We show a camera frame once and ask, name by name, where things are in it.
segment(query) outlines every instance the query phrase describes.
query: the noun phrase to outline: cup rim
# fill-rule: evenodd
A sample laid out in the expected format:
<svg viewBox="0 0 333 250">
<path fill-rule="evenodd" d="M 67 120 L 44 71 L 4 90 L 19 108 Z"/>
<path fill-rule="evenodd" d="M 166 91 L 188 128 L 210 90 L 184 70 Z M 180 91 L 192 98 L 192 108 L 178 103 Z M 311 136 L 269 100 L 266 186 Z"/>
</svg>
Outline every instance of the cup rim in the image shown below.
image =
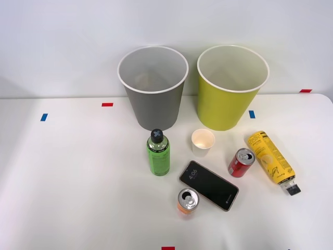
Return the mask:
<svg viewBox="0 0 333 250">
<path fill-rule="evenodd" d="M 178 55 L 180 55 L 181 58 L 184 60 L 184 62 L 185 62 L 185 64 L 186 64 L 186 73 L 185 73 L 184 77 L 181 79 L 181 81 L 180 81 L 179 83 L 177 83 L 176 85 L 174 85 L 174 86 L 172 86 L 172 87 L 170 87 L 170 88 L 168 88 L 168 89 L 166 89 L 166 90 L 159 90 L 159 91 L 142 91 L 142 90 L 137 90 L 137 89 L 135 89 L 135 88 L 129 86 L 128 84 L 126 84 L 126 83 L 123 81 L 123 79 L 120 77 L 120 72 L 119 72 L 119 70 L 120 70 L 120 66 L 121 66 L 122 62 L 125 60 L 125 58 L 126 58 L 128 55 L 130 55 L 130 54 L 132 54 L 132 53 L 134 53 L 134 52 L 136 52 L 136 51 L 139 51 L 139 50 L 141 50 L 141 49 L 146 49 L 146 48 L 165 48 L 165 49 L 169 49 L 169 50 L 171 50 L 171 51 L 173 51 L 173 52 L 176 52 Z M 142 93 L 142 94 L 161 94 L 161 93 L 164 93 L 164 92 L 167 92 L 167 91 L 173 90 L 173 89 L 175 89 L 176 87 L 180 86 L 180 85 L 185 81 L 185 79 L 186 79 L 187 76 L 188 76 L 188 72 L 189 72 L 189 66 L 188 66 L 188 62 L 187 62 L 185 56 L 183 56 L 182 53 L 176 51 L 175 49 L 173 49 L 173 48 L 169 48 L 169 47 L 165 47 L 165 46 L 145 46 L 145 47 L 136 48 L 136 49 L 134 49 L 134 50 L 128 52 L 128 53 L 127 53 L 127 54 L 126 54 L 126 55 L 120 60 L 120 62 L 119 62 L 119 64 L 118 64 L 118 67 L 117 67 L 117 75 L 118 75 L 118 78 L 119 78 L 119 80 L 121 81 L 121 83 L 122 83 L 125 87 L 129 88 L 130 90 L 133 90 L 133 91 L 135 91 L 135 92 Z"/>
<path fill-rule="evenodd" d="M 213 143 L 212 143 L 212 145 L 211 145 L 210 147 L 199 147 L 199 146 L 197 146 L 197 145 L 193 142 L 193 135 L 194 135 L 195 132 L 197 132 L 197 131 L 199 131 L 199 130 L 204 130 L 205 132 L 208 132 L 209 134 L 211 134 L 211 135 L 213 136 L 214 141 L 213 141 Z M 192 141 L 193 145 L 195 145 L 195 147 L 197 147 L 197 148 L 199 148 L 199 149 L 210 149 L 210 148 L 211 148 L 212 146 L 214 146 L 214 144 L 215 144 L 215 135 L 213 134 L 212 131 L 210 131 L 210 130 L 208 130 L 208 129 L 197 129 L 197 130 L 195 130 L 195 131 L 192 133 L 191 141 Z"/>
<path fill-rule="evenodd" d="M 253 89 L 250 89 L 250 90 L 228 90 L 228 89 L 224 89 L 224 88 L 222 88 L 222 87 L 220 87 L 220 86 L 217 86 L 217 85 L 215 85 L 214 83 L 208 81 L 208 79 L 207 79 L 206 77 L 204 77 L 203 74 L 201 73 L 201 70 L 200 70 L 200 67 L 199 67 L 200 60 L 201 60 L 201 58 L 203 57 L 203 55 L 204 55 L 206 52 L 210 51 L 211 49 L 218 48 L 218 47 L 237 47 L 237 48 L 242 48 L 242 49 L 246 49 L 247 51 L 250 51 L 250 52 L 254 53 L 255 55 L 257 55 L 257 56 L 258 56 L 258 57 L 259 57 L 259 58 L 265 63 L 266 68 L 267 68 L 267 77 L 266 77 L 265 81 L 264 81 L 261 85 L 255 87 L 255 88 L 253 88 Z M 211 47 L 211 48 L 205 50 L 204 52 L 201 53 L 201 55 L 200 55 L 199 58 L 198 58 L 198 61 L 197 61 L 197 68 L 198 68 L 198 71 L 199 71 L 200 76 L 201 76 L 201 77 L 202 77 L 202 78 L 203 78 L 208 84 L 210 84 L 211 86 L 213 86 L 214 88 L 217 88 L 217 89 L 219 89 L 219 90 L 223 90 L 223 91 L 227 91 L 227 92 L 232 92 L 232 93 L 248 93 L 248 92 L 252 92 L 252 91 L 258 90 L 258 89 L 260 89 L 263 85 L 266 84 L 268 78 L 270 77 L 270 67 L 269 67 L 268 63 L 266 62 L 266 60 L 265 60 L 260 54 L 258 54 L 257 52 L 255 52 L 255 51 L 253 51 L 253 50 L 251 50 L 251 49 L 249 49 L 249 48 L 246 48 L 246 47 L 243 47 L 243 46 L 239 46 L 239 45 L 234 45 L 234 44 L 217 45 L 217 46 L 214 46 L 214 47 Z"/>
</svg>

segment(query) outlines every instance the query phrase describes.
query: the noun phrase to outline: smartphone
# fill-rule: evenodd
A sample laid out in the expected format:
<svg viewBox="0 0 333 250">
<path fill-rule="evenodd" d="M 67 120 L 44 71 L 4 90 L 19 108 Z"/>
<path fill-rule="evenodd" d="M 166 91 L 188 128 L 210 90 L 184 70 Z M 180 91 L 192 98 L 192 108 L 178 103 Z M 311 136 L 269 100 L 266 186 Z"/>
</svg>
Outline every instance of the smartphone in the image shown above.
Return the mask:
<svg viewBox="0 0 333 250">
<path fill-rule="evenodd" d="M 188 164 L 179 180 L 224 211 L 230 210 L 239 191 L 238 187 L 195 161 Z"/>
</svg>

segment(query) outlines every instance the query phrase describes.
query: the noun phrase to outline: bottle label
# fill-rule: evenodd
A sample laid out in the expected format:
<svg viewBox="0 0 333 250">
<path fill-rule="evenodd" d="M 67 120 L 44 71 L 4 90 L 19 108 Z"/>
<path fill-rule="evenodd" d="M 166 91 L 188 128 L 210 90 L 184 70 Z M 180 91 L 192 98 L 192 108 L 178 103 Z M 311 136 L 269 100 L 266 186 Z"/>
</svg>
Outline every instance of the bottle label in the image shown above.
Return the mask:
<svg viewBox="0 0 333 250">
<path fill-rule="evenodd" d="M 157 176 L 163 176 L 170 170 L 170 144 L 161 150 L 153 150 L 149 148 L 147 143 L 147 151 L 150 163 L 150 170 Z"/>
</svg>

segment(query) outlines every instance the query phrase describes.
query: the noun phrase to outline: yellow bucket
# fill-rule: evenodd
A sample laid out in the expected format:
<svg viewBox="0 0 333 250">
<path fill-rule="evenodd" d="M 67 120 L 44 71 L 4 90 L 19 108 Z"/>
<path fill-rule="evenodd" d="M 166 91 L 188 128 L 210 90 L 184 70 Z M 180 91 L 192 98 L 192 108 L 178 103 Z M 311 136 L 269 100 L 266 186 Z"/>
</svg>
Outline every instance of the yellow bucket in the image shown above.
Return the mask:
<svg viewBox="0 0 333 250">
<path fill-rule="evenodd" d="M 198 117 L 213 130 L 233 128 L 270 76 L 261 55 L 237 45 L 209 48 L 197 67 Z"/>
</svg>

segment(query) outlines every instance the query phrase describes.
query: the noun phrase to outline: white wall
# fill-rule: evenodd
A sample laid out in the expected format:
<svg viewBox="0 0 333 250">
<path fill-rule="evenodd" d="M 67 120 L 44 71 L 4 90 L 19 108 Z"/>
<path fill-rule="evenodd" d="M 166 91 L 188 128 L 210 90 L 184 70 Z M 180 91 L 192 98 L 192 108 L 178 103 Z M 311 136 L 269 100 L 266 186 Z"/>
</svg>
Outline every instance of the white wall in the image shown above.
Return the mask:
<svg viewBox="0 0 333 250">
<path fill-rule="evenodd" d="M 196 60 L 217 44 L 262 54 L 261 93 L 313 89 L 333 99 L 329 0 L 10 0 L 0 2 L 0 97 L 124 96 L 117 64 L 128 51 L 166 45 Z"/>
</svg>

